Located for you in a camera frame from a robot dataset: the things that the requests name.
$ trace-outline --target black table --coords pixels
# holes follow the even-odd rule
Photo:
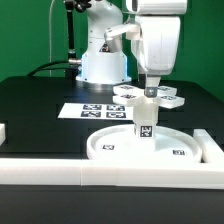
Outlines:
[[[185,105],[161,108],[159,125],[193,133],[203,128],[224,149],[224,104],[200,86],[178,88]],[[0,123],[7,140],[2,158],[86,159],[86,140],[104,127],[130,121],[58,119],[64,103],[112,103],[112,92],[76,87],[64,78],[12,77],[0,83]],[[1,223],[212,223],[224,221],[224,192],[217,190],[0,186]]]

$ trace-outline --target cable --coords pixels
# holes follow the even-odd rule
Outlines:
[[[55,5],[55,2],[56,0],[52,0],[51,2],[51,6],[50,6],[50,11],[49,11],[49,59],[50,59],[50,63],[52,62],[52,49],[53,49],[53,46],[52,46],[52,14],[53,14],[53,8],[54,8],[54,5]]]
[[[53,62],[44,64],[44,65],[41,65],[40,67],[36,68],[35,70],[29,72],[26,76],[33,77],[36,72],[39,72],[39,71],[43,70],[46,67],[49,67],[49,66],[52,66],[52,65],[57,65],[57,64],[66,64],[66,63],[68,63],[68,60],[53,61]]]
[[[67,67],[60,67],[60,68],[42,68],[42,69],[36,69],[35,73],[32,74],[32,76],[29,77],[33,77],[37,72],[42,72],[42,71],[55,71],[55,70],[65,70],[65,69],[71,69],[72,68],[67,68]]]

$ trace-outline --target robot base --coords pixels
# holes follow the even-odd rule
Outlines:
[[[94,89],[97,91],[111,91],[113,90],[113,87],[115,85],[118,85],[121,83],[117,83],[117,84],[100,84],[100,83],[91,83],[91,82],[86,82],[86,81],[82,81],[79,80],[79,78],[77,77],[76,79],[76,85],[79,87],[83,87],[83,88],[87,88],[87,89]],[[131,84],[131,78],[127,78],[126,81],[124,81],[122,84]]]

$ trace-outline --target white platform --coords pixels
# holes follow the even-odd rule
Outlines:
[[[224,189],[224,153],[204,130],[194,139],[205,163],[0,159],[0,184]]]

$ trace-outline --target green backdrop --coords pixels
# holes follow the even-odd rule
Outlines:
[[[121,0],[110,0],[121,7]],[[51,0],[7,0],[0,7],[0,81],[25,75],[49,62],[49,10]],[[170,80],[198,83],[224,101],[224,1],[189,0],[181,17],[182,28],[175,69]],[[74,13],[75,46],[80,57],[87,48],[86,13]],[[55,0],[52,13],[52,59],[66,59],[67,25],[62,0]],[[129,75],[136,78],[136,63],[125,43]]]

